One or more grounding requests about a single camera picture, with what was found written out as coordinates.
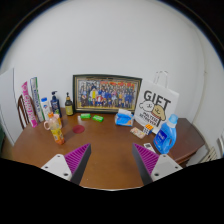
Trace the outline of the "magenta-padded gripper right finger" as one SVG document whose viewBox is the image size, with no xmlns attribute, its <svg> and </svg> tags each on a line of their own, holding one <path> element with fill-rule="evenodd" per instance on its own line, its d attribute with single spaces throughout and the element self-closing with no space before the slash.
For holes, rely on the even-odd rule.
<svg viewBox="0 0 224 224">
<path fill-rule="evenodd" d="M 136 143 L 132 145 L 132 154 L 144 185 L 150 184 L 182 169 L 182 167 L 167 154 L 158 155 Z"/>
</svg>

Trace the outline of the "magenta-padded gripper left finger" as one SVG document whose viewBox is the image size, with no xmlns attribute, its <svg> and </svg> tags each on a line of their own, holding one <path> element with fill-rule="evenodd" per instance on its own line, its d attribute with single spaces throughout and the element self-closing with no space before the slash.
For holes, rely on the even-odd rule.
<svg viewBox="0 0 224 224">
<path fill-rule="evenodd" d="M 87 143 L 66 155 L 56 154 L 42 169 L 79 185 L 91 155 L 91 144 Z"/>
</svg>

